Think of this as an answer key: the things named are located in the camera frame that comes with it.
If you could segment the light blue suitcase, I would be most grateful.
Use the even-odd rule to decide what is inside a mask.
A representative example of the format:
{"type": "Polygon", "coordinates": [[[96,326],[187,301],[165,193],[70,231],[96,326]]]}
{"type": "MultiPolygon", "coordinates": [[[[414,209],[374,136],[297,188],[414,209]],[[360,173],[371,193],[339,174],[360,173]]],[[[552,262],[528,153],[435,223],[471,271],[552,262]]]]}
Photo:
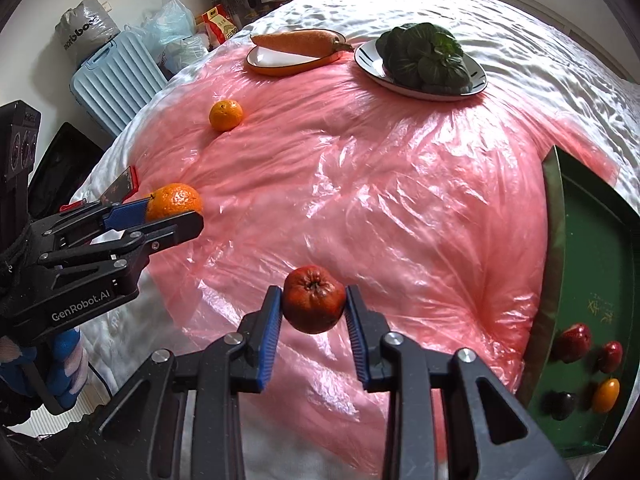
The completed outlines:
{"type": "Polygon", "coordinates": [[[125,30],[81,64],[70,93],[103,130],[118,136],[166,84],[140,38],[125,30]]]}

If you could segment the black flat case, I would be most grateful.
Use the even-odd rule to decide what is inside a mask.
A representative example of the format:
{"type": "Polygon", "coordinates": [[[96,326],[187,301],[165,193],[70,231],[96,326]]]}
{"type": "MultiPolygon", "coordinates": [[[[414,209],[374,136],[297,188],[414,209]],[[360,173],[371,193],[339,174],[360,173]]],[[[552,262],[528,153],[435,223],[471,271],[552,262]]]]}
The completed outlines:
{"type": "Polygon", "coordinates": [[[104,149],[69,122],[58,129],[28,186],[28,212],[39,220],[57,214],[84,183],[104,149]]]}

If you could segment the orange oval dish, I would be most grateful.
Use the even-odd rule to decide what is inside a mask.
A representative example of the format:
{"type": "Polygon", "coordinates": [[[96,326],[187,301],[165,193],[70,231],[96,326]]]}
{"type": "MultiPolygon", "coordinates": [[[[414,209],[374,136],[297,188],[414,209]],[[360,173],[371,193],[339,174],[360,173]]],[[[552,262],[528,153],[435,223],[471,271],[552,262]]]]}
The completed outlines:
{"type": "Polygon", "coordinates": [[[348,52],[336,52],[325,58],[311,58],[310,56],[278,52],[254,45],[247,53],[245,65],[259,75],[287,77],[334,63],[345,53],[348,52]]]}

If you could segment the carrot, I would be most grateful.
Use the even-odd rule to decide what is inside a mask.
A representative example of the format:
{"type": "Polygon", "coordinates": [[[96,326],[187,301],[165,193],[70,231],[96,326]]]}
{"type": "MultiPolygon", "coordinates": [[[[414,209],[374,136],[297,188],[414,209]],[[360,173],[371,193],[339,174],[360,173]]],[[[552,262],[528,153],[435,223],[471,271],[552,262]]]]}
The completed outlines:
{"type": "Polygon", "coordinates": [[[292,32],[254,35],[255,46],[289,54],[325,58],[336,52],[352,52],[354,47],[337,32],[324,29],[301,29],[292,32]]]}

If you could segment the smooth red apple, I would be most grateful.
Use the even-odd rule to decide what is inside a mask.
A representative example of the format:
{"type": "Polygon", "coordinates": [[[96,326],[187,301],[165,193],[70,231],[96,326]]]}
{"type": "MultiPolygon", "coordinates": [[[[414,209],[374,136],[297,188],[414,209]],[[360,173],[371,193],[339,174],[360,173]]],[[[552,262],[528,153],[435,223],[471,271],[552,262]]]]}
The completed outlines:
{"type": "Polygon", "coordinates": [[[585,323],[575,323],[555,337],[553,356],[570,364],[581,360],[591,348],[592,335],[585,323]]]}

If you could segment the grey packed bag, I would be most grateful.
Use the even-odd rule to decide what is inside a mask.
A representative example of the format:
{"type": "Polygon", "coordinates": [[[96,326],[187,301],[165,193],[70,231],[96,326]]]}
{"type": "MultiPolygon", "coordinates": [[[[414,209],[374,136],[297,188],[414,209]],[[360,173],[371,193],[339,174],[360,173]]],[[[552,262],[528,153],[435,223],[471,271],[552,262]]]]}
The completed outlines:
{"type": "Polygon", "coordinates": [[[81,66],[120,34],[120,29],[99,0],[82,0],[65,11],[55,35],[75,67],[81,66]]]}

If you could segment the green rectangular tray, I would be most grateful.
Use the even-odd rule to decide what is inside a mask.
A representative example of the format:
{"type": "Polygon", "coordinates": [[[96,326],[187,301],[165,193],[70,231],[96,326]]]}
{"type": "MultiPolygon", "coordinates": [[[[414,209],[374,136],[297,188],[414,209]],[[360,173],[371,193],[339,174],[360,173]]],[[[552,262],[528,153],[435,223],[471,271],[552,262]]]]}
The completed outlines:
{"type": "Polygon", "coordinates": [[[631,406],[639,369],[639,216],[611,185],[577,158],[552,148],[542,163],[548,248],[540,305],[524,354],[516,396],[558,452],[574,458],[604,451],[631,406]],[[575,323],[591,330],[589,352],[565,364],[553,356],[555,337],[575,323]],[[598,370],[601,347],[617,340],[623,361],[612,374],[598,370]],[[605,379],[620,382],[606,414],[592,410],[605,379]],[[551,391],[577,396],[575,411],[554,420],[551,391]]]}

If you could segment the translucent plastic bag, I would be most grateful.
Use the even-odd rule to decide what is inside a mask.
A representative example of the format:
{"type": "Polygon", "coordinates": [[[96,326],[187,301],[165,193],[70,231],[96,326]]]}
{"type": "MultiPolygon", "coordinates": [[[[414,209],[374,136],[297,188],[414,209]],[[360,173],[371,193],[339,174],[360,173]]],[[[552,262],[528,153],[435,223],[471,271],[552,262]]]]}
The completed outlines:
{"type": "Polygon", "coordinates": [[[209,40],[200,34],[195,18],[180,0],[160,0],[160,7],[146,12],[139,26],[125,26],[149,51],[155,63],[175,75],[208,55],[209,40]]]}

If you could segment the wrinkled red apple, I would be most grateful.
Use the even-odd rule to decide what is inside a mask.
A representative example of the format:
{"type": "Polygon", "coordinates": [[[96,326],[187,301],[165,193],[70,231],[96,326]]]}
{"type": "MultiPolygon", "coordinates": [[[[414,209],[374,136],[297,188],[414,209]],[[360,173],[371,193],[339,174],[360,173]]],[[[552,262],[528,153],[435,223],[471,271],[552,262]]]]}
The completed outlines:
{"type": "Polygon", "coordinates": [[[343,315],[346,288],[321,266],[302,266],[284,281],[281,312],[299,332],[317,335],[330,330],[343,315]]]}

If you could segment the red yellow snack packet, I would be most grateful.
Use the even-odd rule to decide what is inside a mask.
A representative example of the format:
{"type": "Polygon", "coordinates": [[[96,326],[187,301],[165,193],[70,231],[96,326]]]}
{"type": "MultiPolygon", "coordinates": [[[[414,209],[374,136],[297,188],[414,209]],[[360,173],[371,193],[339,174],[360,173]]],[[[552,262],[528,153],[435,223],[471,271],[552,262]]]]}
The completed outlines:
{"type": "Polygon", "coordinates": [[[216,4],[216,6],[201,14],[196,19],[196,24],[204,28],[209,45],[212,48],[221,46],[238,31],[230,14],[222,4],[216,4]]]}

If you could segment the green leafy vegetable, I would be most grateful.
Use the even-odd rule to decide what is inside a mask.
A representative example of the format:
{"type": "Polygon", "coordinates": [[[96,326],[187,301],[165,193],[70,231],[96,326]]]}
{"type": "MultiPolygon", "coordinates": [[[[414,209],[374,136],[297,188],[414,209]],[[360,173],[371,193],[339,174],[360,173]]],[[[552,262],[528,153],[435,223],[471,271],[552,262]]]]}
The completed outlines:
{"type": "Polygon", "coordinates": [[[438,94],[471,89],[462,47],[446,28],[432,23],[396,26],[375,41],[386,74],[404,87],[438,94]]]}

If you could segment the red cherry tomato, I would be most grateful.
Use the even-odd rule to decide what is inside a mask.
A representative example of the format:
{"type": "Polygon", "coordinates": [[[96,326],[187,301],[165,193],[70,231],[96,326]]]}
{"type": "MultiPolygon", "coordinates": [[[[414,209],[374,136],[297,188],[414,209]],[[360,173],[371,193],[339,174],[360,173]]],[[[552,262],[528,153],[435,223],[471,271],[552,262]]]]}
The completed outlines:
{"type": "Polygon", "coordinates": [[[603,374],[612,374],[623,361],[624,348],[617,340],[608,341],[604,344],[598,356],[598,370],[603,374]]]}

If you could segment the dark purple grape tomato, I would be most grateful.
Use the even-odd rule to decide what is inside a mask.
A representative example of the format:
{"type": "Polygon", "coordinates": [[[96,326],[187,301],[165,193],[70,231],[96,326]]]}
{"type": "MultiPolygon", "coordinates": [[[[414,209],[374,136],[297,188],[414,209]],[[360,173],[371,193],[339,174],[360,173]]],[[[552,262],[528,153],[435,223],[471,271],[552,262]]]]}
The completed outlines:
{"type": "Polygon", "coordinates": [[[546,396],[546,409],[554,419],[565,420],[575,411],[577,396],[568,391],[551,391],[546,396]]]}

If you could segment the orange cherry tomato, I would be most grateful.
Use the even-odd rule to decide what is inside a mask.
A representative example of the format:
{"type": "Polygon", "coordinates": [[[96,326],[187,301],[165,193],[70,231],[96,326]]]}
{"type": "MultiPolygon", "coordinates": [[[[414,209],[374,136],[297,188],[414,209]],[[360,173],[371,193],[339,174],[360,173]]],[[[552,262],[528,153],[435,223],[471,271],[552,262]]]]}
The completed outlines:
{"type": "Polygon", "coordinates": [[[620,382],[616,378],[605,379],[593,393],[591,407],[595,413],[606,414],[614,408],[620,394],[620,382]]]}

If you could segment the white bed quilt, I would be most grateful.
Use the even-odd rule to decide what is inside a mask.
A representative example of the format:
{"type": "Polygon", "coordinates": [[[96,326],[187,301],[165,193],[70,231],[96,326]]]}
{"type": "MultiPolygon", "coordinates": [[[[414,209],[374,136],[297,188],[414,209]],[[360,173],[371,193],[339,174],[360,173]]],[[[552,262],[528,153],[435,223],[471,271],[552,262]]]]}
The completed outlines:
{"type": "Polygon", "coordinates": [[[112,389],[160,347],[227,333],[268,286],[316,264],[354,283],[427,348],[475,350],[510,389],[540,303],[542,162],[562,148],[639,201],[639,88],[551,26],[497,0],[294,0],[185,68],[81,185],[92,200],[126,166],[143,192],[195,188],[205,228],[154,256],[139,297],[85,324],[112,389]],[[459,102],[387,90],[351,54],[284,78],[245,65],[253,38],[324,28],[356,44],[409,31],[393,64],[436,76],[434,42],[480,63],[459,102]]]}

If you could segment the white black-rimmed plate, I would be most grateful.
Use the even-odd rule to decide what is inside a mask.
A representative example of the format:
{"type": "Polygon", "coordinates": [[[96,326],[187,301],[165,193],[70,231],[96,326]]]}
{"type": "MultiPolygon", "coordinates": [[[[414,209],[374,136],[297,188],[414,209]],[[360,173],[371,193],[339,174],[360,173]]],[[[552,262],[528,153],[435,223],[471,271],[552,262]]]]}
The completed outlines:
{"type": "Polygon", "coordinates": [[[488,87],[484,68],[466,53],[450,58],[449,66],[428,56],[413,62],[404,54],[382,55],[378,38],[356,47],[354,59],[374,82],[408,98],[457,102],[479,96],[488,87]]]}

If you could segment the pink plastic sheet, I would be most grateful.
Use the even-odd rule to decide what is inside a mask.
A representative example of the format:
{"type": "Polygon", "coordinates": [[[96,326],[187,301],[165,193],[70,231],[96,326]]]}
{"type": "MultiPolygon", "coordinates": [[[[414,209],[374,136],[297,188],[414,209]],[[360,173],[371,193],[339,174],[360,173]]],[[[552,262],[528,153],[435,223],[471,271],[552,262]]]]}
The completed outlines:
{"type": "Polygon", "coordinates": [[[542,162],[559,146],[608,182],[616,163],[555,105],[508,87],[429,103],[383,89],[350,56],[268,79],[245,55],[212,56],[131,129],[142,192],[184,183],[203,201],[202,234],[149,267],[178,330],[205,347],[315,264],[395,330],[469,347],[515,389],[547,252],[542,162]],[[221,100],[244,110],[230,131],[209,125],[221,100]]]}

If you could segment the mandarin orange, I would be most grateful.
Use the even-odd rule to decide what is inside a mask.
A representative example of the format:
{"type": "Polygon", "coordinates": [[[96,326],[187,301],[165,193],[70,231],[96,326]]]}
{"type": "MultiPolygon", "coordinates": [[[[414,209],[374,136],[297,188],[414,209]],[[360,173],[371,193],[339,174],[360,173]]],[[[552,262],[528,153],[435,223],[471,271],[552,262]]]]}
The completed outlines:
{"type": "Polygon", "coordinates": [[[184,183],[169,183],[157,188],[148,196],[145,209],[145,220],[152,222],[195,211],[202,214],[204,210],[200,194],[192,186],[184,183]]]}
{"type": "Polygon", "coordinates": [[[230,131],[237,127],[244,118],[241,104],[235,100],[221,100],[209,110],[209,125],[218,132],[230,131]]]}

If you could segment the red smartphone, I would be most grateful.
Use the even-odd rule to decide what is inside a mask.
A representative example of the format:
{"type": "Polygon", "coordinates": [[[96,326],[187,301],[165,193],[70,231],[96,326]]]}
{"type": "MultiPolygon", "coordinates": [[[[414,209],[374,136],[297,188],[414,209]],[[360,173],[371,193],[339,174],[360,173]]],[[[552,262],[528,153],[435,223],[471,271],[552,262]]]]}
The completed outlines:
{"type": "Polygon", "coordinates": [[[76,200],[60,207],[60,214],[95,210],[99,207],[111,207],[121,205],[139,189],[139,178],[135,166],[129,166],[123,171],[100,195],[96,202],[89,202],[85,198],[76,200]]]}

